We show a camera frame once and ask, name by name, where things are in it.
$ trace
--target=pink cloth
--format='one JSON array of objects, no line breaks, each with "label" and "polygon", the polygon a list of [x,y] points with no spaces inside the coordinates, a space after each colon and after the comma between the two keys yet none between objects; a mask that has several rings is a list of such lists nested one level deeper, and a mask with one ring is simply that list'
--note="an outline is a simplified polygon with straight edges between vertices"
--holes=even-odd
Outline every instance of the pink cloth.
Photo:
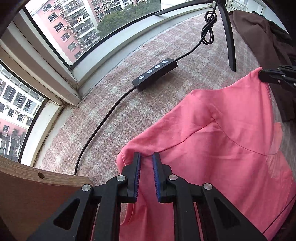
[{"label": "pink cloth", "polygon": [[[281,124],[274,123],[269,86],[259,69],[220,90],[193,90],[156,124],[118,154],[121,171],[140,152],[141,177],[136,204],[129,204],[121,241],[173,241],[173,205],[157,202],[151,155],[189,183],[212,183],[261,232],[296,193],[280,151]],[[265,233],[279,230],[292,204]]]}]

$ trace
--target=wooden board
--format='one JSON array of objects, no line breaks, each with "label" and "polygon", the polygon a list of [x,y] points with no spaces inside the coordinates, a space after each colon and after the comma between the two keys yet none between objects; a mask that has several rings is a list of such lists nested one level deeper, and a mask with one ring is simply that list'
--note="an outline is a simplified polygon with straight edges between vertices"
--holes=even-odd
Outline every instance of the wooden board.
[{"label": "wooden board", "polygon": [[25,241],[84,184],[92,183],[87,177],[48,172],[0,156],[0,217],[17,241]]}]

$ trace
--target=brown cloth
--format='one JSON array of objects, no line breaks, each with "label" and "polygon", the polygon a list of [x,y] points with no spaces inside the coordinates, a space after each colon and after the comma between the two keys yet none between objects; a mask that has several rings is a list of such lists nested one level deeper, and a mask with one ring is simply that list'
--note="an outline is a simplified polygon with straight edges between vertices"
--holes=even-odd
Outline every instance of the brown cloth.
[{"label": "brown cloth", "polygon": [[[254,53],[263,69],[296,65],[296,49],[290,35],[274,22],[244,11],[229,13],[230,21]],[[269,84],[283,122],[295,119],[296,98],[280,85]]]}]

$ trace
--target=tree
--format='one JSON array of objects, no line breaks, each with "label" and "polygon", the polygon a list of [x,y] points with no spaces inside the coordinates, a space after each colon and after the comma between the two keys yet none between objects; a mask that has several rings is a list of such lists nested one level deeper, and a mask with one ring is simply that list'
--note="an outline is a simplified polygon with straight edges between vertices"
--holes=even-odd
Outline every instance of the tree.
[{"label": "tree", "polygon": [[137,18],[159,10],[161,10],[160,0],[147,0],[146,3],[139,3],[138,6],[126,7],[122,11],[105,15],[103,20],[98,25],[100,37],[104,38],[121,26]]}]

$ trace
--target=black stand leg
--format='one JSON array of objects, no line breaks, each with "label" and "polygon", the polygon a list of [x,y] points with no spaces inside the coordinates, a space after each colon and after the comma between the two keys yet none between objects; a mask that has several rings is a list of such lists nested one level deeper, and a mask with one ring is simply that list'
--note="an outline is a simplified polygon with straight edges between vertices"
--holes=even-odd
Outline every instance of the black stand leg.
[{"label": "black stand leg", "polygon": [[235,64],[235,48],[234,48],[234,39],[233,39],[233,32],[231,28],[230,19],[228,16],[227,9],[225,7],[225,3],[220,0],[218,2],[218,8],[221,14],[224,31],[226,35],[226,42],[227,42],[227,49],[228,49],[228,61],[229,66],[232,71],[236,71],[236,64]]}]

